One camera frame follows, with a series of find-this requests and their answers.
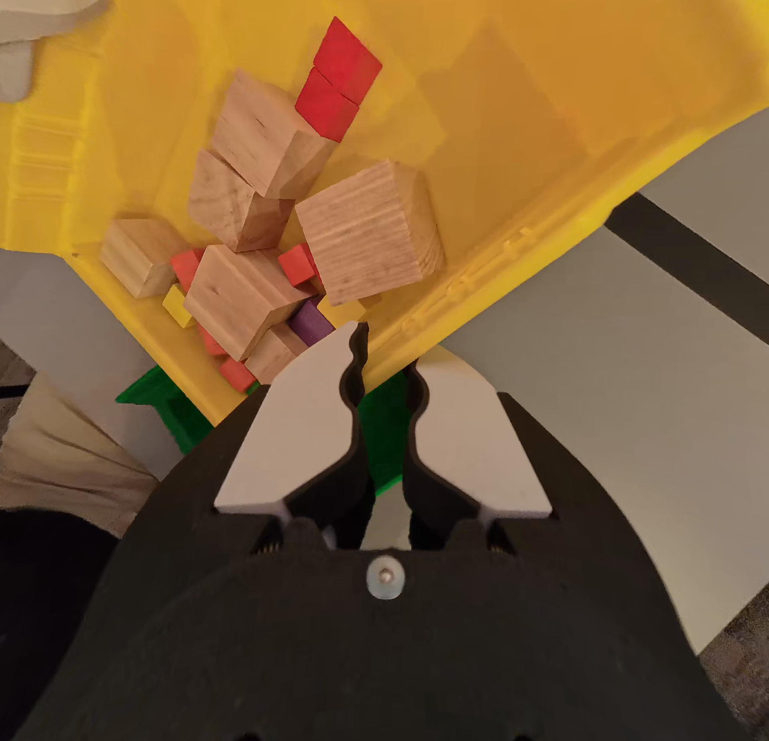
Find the beige cloth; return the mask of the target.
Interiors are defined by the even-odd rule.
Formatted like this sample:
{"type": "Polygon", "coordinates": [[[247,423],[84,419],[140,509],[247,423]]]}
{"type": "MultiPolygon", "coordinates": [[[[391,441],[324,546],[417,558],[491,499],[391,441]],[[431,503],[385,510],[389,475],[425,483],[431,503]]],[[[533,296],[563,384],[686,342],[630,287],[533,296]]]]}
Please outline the beige cloth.
{"type": "Polygon", "coordinates": [[[1,449],[1,507],[73,515],[122,538],[159,480],[38,372],[1,449]]]}

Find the dark cloth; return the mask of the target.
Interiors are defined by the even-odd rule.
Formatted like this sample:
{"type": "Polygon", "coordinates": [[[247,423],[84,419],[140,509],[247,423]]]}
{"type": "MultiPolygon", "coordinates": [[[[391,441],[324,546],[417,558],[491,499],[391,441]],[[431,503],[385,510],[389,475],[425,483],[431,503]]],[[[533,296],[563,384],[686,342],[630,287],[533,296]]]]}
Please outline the dark cloth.
{"type": "Polygon", "coordinates": [[[43,509],[1,511],[1,739],[32,711],[78,631],[119,539],[43,509]]]}

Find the group of small coloured cubes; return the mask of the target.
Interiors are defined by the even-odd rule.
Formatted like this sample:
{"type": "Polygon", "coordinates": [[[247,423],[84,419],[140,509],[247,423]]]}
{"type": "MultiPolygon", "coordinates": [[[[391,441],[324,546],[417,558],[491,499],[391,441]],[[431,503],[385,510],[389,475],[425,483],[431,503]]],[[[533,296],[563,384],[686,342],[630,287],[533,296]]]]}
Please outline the group of small coloured cubes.
{"type": "Polygon", "coordinates": [[[215,236],[187,281],[185,305],[216,344],[238,391],[259,343],[288,331],[284,322],[312,295],[314,274],[289,272],[278,245],[296,204],[311,191],[344,137],[381,63],[334,18],[298,98],[237,70],[210,144],[197,155],[187,211],[215,236]]]}

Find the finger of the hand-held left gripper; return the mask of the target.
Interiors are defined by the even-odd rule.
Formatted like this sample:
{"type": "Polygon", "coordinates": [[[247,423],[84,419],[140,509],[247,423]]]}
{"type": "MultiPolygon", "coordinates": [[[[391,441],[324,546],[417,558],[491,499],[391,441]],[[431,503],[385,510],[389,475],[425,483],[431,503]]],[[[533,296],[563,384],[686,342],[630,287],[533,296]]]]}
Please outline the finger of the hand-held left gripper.
{"type": "Polygon", "coordinates": [[[108,7],[109,0],[1,0],[1,43],[71,32],[108,7]]]}
{"type": "Polygon", "coordinates": [[[25,100],[32,90],[34,42],[1,44],[1,103],[25,100]]]}

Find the black tape strip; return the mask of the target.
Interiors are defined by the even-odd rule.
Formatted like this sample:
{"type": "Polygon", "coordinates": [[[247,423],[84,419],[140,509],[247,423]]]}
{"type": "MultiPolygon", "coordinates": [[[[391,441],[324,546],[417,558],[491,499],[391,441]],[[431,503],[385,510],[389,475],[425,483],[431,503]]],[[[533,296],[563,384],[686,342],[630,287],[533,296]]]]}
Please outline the black tape strip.
{"type": "Polygon", "coordinates": [[[768,284],[640,193],[605,228],[765,344],[768,284]]]}

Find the pile of plain wooden cubes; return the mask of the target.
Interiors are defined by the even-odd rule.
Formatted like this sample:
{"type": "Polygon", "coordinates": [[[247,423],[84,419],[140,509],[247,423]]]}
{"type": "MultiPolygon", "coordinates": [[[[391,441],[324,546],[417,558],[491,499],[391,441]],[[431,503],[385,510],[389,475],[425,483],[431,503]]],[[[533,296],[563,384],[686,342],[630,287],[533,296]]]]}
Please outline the pile of plain wooden cubes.
{"type": "Polygon", "coordinates": [[[311,125],[314,106],[241,70],[224,94],[210,145],[198,152],[187,211],[216,241],[192,248],[161,218],[118,217],[101,262],[135,299],[177,295],[231,361],[255,367],[268,343],[316,293],[341,313],[363,307],[380,363],[411,361],[424,328],[384,293],[423,282],[445,265],[423,175],[374,163],[308,197],[337,146],[311,125]]]}

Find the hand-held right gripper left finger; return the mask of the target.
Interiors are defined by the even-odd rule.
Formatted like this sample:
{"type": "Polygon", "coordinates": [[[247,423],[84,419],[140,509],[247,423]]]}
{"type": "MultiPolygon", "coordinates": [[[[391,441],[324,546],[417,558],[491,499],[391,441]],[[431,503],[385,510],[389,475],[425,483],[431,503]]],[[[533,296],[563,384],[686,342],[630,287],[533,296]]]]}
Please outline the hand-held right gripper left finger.
{"type": "Polygon", "coordinates": [[[358,405],[368,326],[342,325],[274,379],[215,497],[221,542],[280,544],[306,519],[331,549],[358,550],[375,494],[358,405]]]}

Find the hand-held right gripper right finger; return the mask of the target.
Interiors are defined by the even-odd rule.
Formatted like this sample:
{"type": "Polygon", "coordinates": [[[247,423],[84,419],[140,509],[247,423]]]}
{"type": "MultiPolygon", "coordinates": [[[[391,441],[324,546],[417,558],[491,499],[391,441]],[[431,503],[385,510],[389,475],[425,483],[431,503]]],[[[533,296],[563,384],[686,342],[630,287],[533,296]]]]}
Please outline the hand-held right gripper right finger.
{"type": "Polygon", "coordinates": [[[402,490],[428,543],[462,521],[488,534],[503,519],[546,519],[553,507],[495,387],[437,345],[406,370],[411,418],[402,490]]]}

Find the green plastic box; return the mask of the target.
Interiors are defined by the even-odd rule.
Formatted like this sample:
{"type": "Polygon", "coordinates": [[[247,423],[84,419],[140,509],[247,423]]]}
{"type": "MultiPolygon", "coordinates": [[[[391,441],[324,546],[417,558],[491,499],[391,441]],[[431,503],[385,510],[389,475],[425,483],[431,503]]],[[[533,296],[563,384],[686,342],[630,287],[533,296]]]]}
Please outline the green plastic box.
{"type": "MultiPolygon", "coordinates": [[[[358,406],[376,496],[402,480],[411,418],[407,394],[407,377],[398,372],[367,394],[358,406]]],[[[183,454],[200,444],[214,428],[158,365],[117,395],[115,401],[155,409],[183,454]]]]}

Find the yellow plastic box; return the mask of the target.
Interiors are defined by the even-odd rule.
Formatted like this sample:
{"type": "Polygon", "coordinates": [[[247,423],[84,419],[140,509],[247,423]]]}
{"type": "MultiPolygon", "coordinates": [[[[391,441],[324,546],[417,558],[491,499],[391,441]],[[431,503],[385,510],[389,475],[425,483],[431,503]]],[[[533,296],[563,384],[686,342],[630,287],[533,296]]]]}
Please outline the yellow plastic box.
{"type": "Polygon", "coordinates": [[[768,0],[111,0],[40,46],[2,105],[2,248],[63,257],[218,424],[241,397],[197,335],[99,261],[118,215],[189,243],[197,152],[232,73],[293,97],[333,17],[383,65],[317,190],[380,159],[424,172],[447,265],[370,313],[366,390],[767,107],[768,0]]]}

